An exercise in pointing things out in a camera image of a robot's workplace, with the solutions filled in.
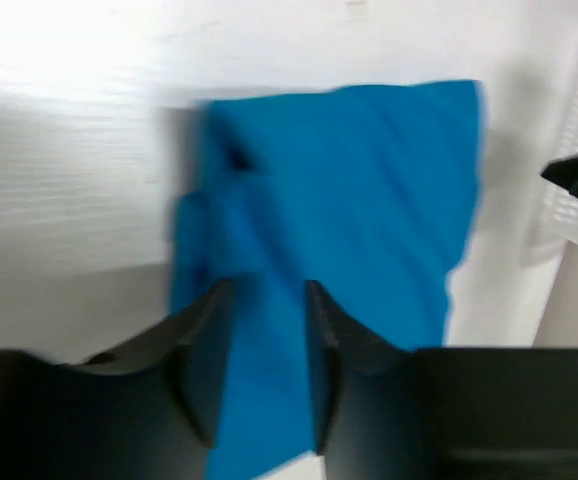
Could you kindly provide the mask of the blue t shirt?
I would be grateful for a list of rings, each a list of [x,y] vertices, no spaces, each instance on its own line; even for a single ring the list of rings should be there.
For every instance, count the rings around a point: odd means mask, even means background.
[[[238,281],[210,479],[313,449],[305,284],[398,347],[442,343],[477,205],[474,80],[215,100],[173,228],[170,308]]]

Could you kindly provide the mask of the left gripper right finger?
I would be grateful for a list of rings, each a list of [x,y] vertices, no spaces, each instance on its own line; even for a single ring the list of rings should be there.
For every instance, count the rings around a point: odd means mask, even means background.
[[[316,453],[413,455],[413,354],[347,314],[315,280],[305,282],[305,307]]]

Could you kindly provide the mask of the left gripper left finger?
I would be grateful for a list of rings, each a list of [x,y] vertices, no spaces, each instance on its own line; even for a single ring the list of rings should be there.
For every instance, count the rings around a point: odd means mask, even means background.
[[[232,337],[234,282],[221,279],[65,374],[65,437],[87,448],[210,448]]]

